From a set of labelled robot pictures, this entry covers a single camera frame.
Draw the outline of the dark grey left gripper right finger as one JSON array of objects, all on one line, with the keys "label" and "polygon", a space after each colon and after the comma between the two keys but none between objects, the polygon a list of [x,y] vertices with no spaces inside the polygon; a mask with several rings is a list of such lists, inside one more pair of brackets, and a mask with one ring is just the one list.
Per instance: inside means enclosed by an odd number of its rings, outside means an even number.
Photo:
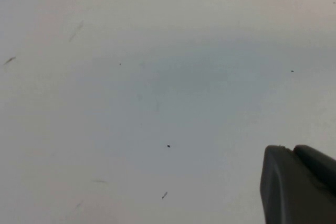
[{"label": "dark grey left gripper right finger", "polygon": [[335,195],[335,159],[308,145],[297,145],[293,152],[306,168]]}]

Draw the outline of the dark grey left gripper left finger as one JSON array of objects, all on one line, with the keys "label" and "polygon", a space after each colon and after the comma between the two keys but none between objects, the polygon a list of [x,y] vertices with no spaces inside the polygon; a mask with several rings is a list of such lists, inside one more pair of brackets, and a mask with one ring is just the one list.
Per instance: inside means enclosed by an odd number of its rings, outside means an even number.
[{"label": "dark grey left gripper left finger", "polygon": [[335,195],[284,146],[265,149],[260,195],[266,223],[335,223]]}]

